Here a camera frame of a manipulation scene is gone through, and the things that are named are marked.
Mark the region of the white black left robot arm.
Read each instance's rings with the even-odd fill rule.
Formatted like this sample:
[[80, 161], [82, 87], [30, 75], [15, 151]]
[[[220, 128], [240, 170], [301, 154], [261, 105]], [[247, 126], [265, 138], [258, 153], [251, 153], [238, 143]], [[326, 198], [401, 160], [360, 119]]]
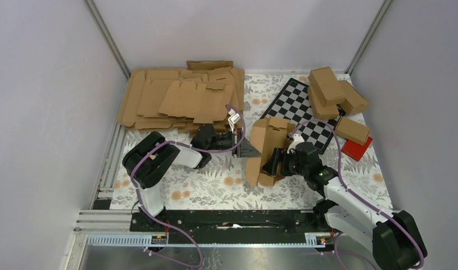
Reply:
[[145, 213], [143, 224], [151, 231], [164, 226], [161, 180], [172, 165], [201, 169], [211, 161], [212, 154], [225, 152], [236, 158], [261, 157], [261, 152], [244, 136], [243, 129], [218, 134], [211, 124], [199, 127], [188, 145], [168, 141], [154, 131], [133, 147], [124, 156], [122, 165], [136, 187], [140, 208]]

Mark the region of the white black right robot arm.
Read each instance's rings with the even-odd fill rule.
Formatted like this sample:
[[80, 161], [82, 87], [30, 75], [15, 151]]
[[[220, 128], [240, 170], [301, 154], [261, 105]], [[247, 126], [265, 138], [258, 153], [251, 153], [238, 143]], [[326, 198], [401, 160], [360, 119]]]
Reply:
[[338, 172], [322, 163], [312, 143], [275, 148], [261, 170], [270, 176], [303, 177], [323, 197], [314, 207], [314, 227], [343, 232], [369, 250], [381, 269], [423, 266], [427, 249], [413, 216], [379, 206], [347, 186]]

